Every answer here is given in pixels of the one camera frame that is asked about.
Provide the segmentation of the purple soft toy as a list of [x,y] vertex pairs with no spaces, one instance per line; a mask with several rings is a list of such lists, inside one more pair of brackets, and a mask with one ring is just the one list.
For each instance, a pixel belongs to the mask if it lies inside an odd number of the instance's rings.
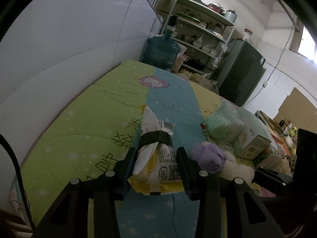
[[192,151],[191,158],[198,162],[202,170],[211,174],[217,174],[223,171],[227,157],[223,150],[215,143],[202,142],[197,143]]

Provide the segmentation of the mint green tissue pack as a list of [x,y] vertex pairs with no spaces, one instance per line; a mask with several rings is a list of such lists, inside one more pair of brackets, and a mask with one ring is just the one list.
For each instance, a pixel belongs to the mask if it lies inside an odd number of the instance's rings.
[[220,141],[232,143],[244,130],[245,123],[238,114],[238,109],[227,101],[205,120],[208,134]]

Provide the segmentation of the floral tissue box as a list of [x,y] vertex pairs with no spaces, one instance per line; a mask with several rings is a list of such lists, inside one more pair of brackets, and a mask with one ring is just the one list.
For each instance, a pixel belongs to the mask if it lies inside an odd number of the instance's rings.
[[255,168],[268,168],[270,169],[277,163],[279,163],[286,155],[284,148],[278,146],[277,148],[269,145],[264,151],[262,151],[257,157],[253,159]]

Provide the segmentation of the green tissue box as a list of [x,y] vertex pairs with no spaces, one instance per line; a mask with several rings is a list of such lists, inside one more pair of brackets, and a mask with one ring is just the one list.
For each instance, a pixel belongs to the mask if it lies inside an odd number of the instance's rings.
[[238,109],[238,114],[245,128],[232,143],[234,153],[237,157],[253,160],[270,145],[271,136],[254,114],[242,107]]

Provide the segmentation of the brown cardboard sheet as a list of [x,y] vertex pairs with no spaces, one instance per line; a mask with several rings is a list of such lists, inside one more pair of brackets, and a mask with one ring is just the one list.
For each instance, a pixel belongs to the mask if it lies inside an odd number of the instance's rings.
[[276,122],[288,119],[296,128],[316,133],[316,107],[297,88],[293,88],[274,117]]

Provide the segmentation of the colourful striped cartoon tablecloth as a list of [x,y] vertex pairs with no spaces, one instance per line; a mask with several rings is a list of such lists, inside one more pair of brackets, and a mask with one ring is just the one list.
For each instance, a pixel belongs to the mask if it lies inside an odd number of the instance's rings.
[[[72,179],[96,179],[113,170],[131,147],[137,150],[143,105],[175,125],[174,150],[184,147],[192,160],[197,143],[215,143],[205,120],[223,101],[165,70],[122,63],[81,93],[32,148],[21,169],[27,220],[37,228]],[[130,185],[124,200],[115,202],[120,237],[196,237],[199,204],[185,191],[146,196]]]

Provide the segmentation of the white plastic bag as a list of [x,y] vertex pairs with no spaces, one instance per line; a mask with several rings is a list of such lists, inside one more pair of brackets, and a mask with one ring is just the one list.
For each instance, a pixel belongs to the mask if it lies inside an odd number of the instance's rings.
[[214,93],[219,93],[219,90],[216,86],[216,82],[213,80],[208,80],[204,75],[199,73],[191,73],[185,69],[181,69],[178,73],[181,77],[184,77],[186,80],[198,84]]

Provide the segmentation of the black refrigerator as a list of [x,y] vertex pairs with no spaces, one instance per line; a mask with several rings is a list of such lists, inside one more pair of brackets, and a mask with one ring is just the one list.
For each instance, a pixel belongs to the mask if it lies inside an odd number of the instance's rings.
[[219,95],[243,106],[265,73],[266,59],[247,41],[233,40],[212,75]]

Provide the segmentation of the upper barred window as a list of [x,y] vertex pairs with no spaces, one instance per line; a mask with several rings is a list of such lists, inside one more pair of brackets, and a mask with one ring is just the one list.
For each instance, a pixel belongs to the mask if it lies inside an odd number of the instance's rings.
[[297,27],[298,29],[294,31],[290,50],[316,64],[316,42],[299,19]]

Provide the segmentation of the glass jar on fridge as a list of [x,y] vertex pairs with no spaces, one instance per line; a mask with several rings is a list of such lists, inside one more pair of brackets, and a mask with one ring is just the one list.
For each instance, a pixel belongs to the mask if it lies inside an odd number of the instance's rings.
[[248,41],[248,39],[253,35],[253,32],[247,28],[244,28],[244,32],[242,35],[243,41]]

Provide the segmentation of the blue water jug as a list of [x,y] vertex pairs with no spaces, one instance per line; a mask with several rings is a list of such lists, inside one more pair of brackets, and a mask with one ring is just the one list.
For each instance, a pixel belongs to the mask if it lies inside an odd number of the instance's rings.
[[172,39],[177,20],[177,16],[171,16],[166,27],[165,35],[154,36],[148,39],[146,50],[142,58],[143,63],[166,71],[172,69],[180,53],[178,43]]

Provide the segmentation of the metal storage shelf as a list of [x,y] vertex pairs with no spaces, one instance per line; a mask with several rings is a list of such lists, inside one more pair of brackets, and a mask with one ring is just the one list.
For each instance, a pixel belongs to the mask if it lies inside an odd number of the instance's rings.
[[235,30],[223,14],[207,7],[201,0],[171,0],[161,9],[165,33],[171,16],[177,16],[172,39],[186,48],[183,68],[196,73],[210,73],[221,61]]

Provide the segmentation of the teal pot on shelf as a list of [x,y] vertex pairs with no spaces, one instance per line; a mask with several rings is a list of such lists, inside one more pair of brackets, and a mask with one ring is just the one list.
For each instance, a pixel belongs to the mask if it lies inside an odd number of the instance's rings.
[[231,22],[231,23],[234,24],[234,23],[236,22],[236,19],[237,19],[238,16],[237,16],[235,10],[227,10],[227,11],[225,12],[224,17],[225,17],[229,22]]

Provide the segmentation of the red lidded pot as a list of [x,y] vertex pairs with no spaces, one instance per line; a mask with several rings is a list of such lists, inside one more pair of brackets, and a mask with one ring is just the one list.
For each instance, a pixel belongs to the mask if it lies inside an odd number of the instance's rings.
[[224,9],[223,7],[219,4],[219,3],[210,3],[207,5],[207,7],[219,14],[223,14],[224,13]]

